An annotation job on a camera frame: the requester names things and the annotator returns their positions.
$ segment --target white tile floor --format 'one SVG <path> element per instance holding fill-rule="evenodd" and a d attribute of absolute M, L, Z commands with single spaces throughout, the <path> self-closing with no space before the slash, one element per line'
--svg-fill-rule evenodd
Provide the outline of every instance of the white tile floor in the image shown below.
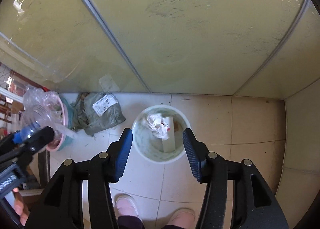
<path fill-rule="evenodd" d="M 69 100 L 74 94 L 64 94 Z M 227 160 L 251 159 L 265 180 L 276 190 L 282 167 L 285 145 L 285 113 L 282 101 L 225 96 L 117 93 L 116 97 L 126 121 L 94 135 L 81 136 L 70 146 L 51 153 L 51 175 L 68 158 L 75 162 L 89 160 L 109 144 L 117 141 L 125 127 L 131 127 L 136 116 L 145 108 L 167 104 L 181 110 L 191 123 L 198 141 L 207 144 Z M 88 213 L 87 189 L 84 182 L 84 218 Z M 140 208 L 146 229 L 160 229 L 170 215 L 187 207 L 199 214 L 205 184 L 193 178 L 188 159 L 183 156 L 174 163 L 160 165 L 140 157 L 132 147 L 123 177 L 110 184 L 111 194 L 130 194 Z M 228 183 L 225 228 L 230 227 L 232 183 Z"/>

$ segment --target white bucket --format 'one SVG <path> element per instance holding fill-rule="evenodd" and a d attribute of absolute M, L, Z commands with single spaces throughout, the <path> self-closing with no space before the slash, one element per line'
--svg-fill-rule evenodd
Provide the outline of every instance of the white bucket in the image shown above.
<path fill-rule="evenodd" d="M 155 138 L 151 131 L 142 124 L 142 119 L 149 114 L 161 113 L 162 117 L 173 117 L 173 121 L 178 123 L 178 130 L 174 132 L 176 150 L 164 153 L 162 139 Z M 182 141 L 182 133 L 186 128 L 190 128 L 190 123 L 185 115 L 178 109 L 157 105 L 143 110 L 135 119 L 132 125 L 133 145 L 137 152 L 145 159 L 158 164 L 172 163 L 181 158 L 185 153 Z"/>

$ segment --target wall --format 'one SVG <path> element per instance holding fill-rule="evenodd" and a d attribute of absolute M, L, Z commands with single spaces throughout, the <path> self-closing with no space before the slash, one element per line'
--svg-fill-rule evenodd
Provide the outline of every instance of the wall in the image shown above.
<path fill-rule="evenodd" d="M 309 2 L 291 37 L 237 95 L 285 99 L 320 77 L 320 16 Z"/>
<path fill-rule="evenodd" d="M 92 0 L 128 66 L 81 0 L 3 0 L 0 60 L 60 92 L 233 95 L 303 0 Z"/>
<path fill-rule="evenodd" d="M 287 138 L 277 200 L 293 228 L 320 189 L 320 80 L 285 101 Z"/>

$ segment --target white cloth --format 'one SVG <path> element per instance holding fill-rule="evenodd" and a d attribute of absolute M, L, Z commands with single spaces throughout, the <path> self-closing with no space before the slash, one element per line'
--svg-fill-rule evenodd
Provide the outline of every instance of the white cloth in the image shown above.
<path fill-rule="evenodd" d="M 154 137 L 158 139 L 167 140 L 168 136 L 168 124 L 163 121 L 161 114 L 150 114 L 143 118 L 142 124 L 149 128 Z"/>

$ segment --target pink shoe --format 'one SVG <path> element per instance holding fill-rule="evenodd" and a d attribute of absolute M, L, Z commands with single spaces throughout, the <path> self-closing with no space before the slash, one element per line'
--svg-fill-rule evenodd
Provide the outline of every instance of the pink shoe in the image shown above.
<path fill-rule="evenodd" d="M 168 225 L 175 225 L 184 229 L 190 229 L 195 222 L 196 215 L 191 209 L 181 208 L 170 218 Z"/>
<path fill-rule="evenodd" d="M 116 200 L 116 209 L 119 216 L 133 216 L 140 219 L 137 204 L 129 195 L 121 195 Z"/>

